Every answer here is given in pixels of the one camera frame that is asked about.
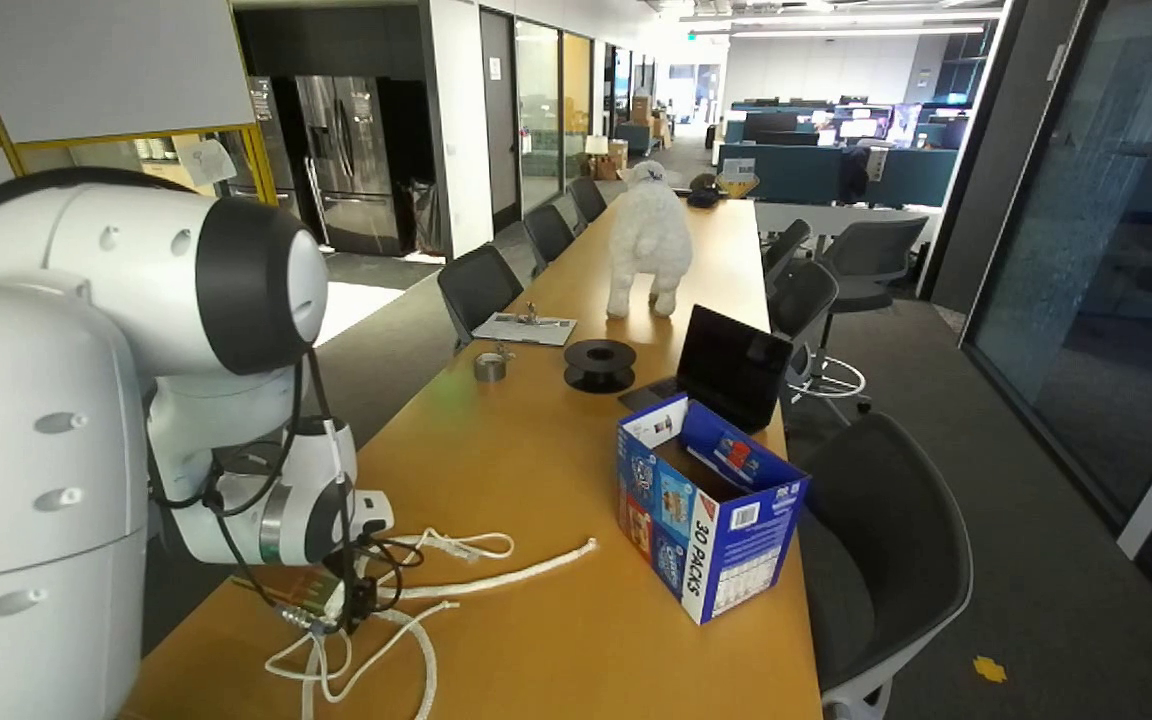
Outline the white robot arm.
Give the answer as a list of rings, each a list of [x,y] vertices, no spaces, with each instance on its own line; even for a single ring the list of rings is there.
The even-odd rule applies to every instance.
[[[341,566],[393,528],[325,409],[321,244],[118,168],[0,182],[0,720],[116,720],[153,521],[204,566]]]

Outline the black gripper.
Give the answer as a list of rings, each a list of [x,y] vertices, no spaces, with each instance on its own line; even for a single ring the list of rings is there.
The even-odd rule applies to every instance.
[[[395,597],[381,593],[381,582],[364,574],[364,562],[382,562],[386,570],[395,570],[395,558],[374,528],[364,528],[357,542],[325,558],[325,570],[344,583],[344,633],[395,606]]]

